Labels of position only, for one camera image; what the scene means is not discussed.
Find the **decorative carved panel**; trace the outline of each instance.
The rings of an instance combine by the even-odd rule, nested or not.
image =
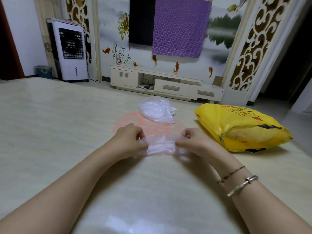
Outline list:
[[[89,13],[87,0],[66,0],[69,19],[84,27],[87,61],[92,63]]]
[[[290,0],[262,0],[230,81],[233,90],[248,91]]]

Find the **trash can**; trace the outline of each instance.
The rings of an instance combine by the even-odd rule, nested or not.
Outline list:
[[[52,68],[47,65],[39,65],[35,67],[36,74],[39,77],[46,78],[46,79],[53,79],[52,76]]]

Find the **pink stain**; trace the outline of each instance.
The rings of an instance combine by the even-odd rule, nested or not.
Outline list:
[[[141,127],[146,136],[153,134],[181,133],[186,126],[179,119],[175,118],[174,120],[174,124],[158,123],[147,119],[140,112],[127,113],[116,119],[113,132],[116,133],[119,127],[133,123],[135,126]]]

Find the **fan grille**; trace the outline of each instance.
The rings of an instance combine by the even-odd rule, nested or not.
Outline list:
[[[82,33],[59,28],[63,56],[65,59],[84,59]]]

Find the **white table surface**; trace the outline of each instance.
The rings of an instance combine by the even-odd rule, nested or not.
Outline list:
[[[136,113],[146,97],[43,78],[0,84],[0,218],[109,140],[119,125],[162,131]],[[165,131],[198,126],[199,103],[170,101],[178,124]],[[291,142],[235,156],[312,224],[309,156]],[[197,157],[121,161],[100,179],[73,233],[247,233],[214,173]]]

